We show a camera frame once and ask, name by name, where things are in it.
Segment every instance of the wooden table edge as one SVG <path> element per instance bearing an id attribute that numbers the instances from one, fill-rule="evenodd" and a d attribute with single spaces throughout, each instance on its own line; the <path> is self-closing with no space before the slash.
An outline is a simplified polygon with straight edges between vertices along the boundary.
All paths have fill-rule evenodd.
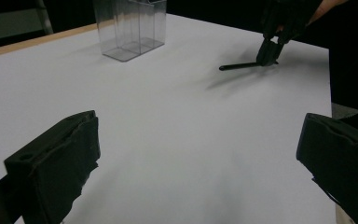
<path id="1" fill-rule="evenodd" d="M 71 36 L 71 35 L 78 35 L 81 33 L 85 33 L 87 31 L 91 31 L 97 29 L 97 24 L 91 24 L 91 25 L 87 25 L 87 26 L 82 26 L 82 27 L 78 27 L 72 30 L 67 30 L 67 31 L 63 31 L 63 32 L 59 32 L 53 35 L 45 35 L 45 36 L 41 36 L 35 39 L 29 39 L 29 40 L 25 40 L 19 43 L 15 43 L 15 44 L 11 44 L 11 45 L 6 45 L 3 47 L 0 47 L 0 55 L 1 54 L 5 54 L 5 53 L 9 53 L 11 51 L 15 51 L 18 49 L 25 49 L 25 48 L 29 48 L 32 46 L 36 46 L 39 44 L 43 44 L 43 43 L 47 43 L 49 41 L 53 41 L 56 39 L 61 39 L 67 36 Z"/>

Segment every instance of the dark background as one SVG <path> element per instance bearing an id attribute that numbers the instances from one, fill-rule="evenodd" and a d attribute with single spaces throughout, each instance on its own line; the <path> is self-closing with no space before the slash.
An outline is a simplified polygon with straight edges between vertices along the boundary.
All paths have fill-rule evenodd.
<path id="1" fill-rule="evenodd" d="M 167 13 L 261 33 L 260 20 L 265 0 L 222 2 L 168 0 Z M 92 0 L 44 0 L 44 3 L 54 33 L 95 23 Z M 0 0 L 0 13 L 34 7 L 37 7 L 35 0 Z M 327 42 L 318 35 L 319 30 L 324 29 L 323 24 L 312 25 L 296 40 L 327 48 Z M 20 40 L 20 36 L 12 37 L 12 42 Z"/>

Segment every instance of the robotic arm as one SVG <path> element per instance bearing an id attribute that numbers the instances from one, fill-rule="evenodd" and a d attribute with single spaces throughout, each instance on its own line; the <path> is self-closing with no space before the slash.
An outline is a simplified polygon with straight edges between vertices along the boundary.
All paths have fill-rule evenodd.
<path id="1" fill-rule="evenodd" d="M 98 118 L 86 111 L 61 120 L 5 159 L 0 224 L 60 224 L 101 156 Z"/>
<path id="2" fill-rule="evenodd" d="M 311 16 L 322 0 L 268 0 L 261 23 L 264 41 L 255 63 L 240 63 L 220 66 L 221 71 L 270 66 L 279 58 L 283 46 L 291 39 L 304 33 Z"/>

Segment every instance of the clear plastic container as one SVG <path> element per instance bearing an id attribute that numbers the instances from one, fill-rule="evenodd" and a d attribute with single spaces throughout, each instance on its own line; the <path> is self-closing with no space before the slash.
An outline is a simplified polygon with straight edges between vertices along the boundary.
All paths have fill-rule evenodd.
<path id="1" fill-rule="evenodd" d="M 103 55 L 126 62 L 165 43 L 167 0 L 93 0 Z"/>

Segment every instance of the white table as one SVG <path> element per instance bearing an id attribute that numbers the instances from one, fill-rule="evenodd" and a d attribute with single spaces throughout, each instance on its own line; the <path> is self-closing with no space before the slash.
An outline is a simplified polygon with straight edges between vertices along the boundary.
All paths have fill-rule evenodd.
<path id="1" fill-rule="evenodd" d="M 95 110 L 100 167 L 66 224 L 335 223 L 296 160 L 306 113 L 331 113 L 327 49 L 292 41 L 280 65 L 218 70 L 262 40 L 168 15 L 166 45 L 127 63 L 96 30 L 0 55 L 0 178 L 9 155 Z"/>

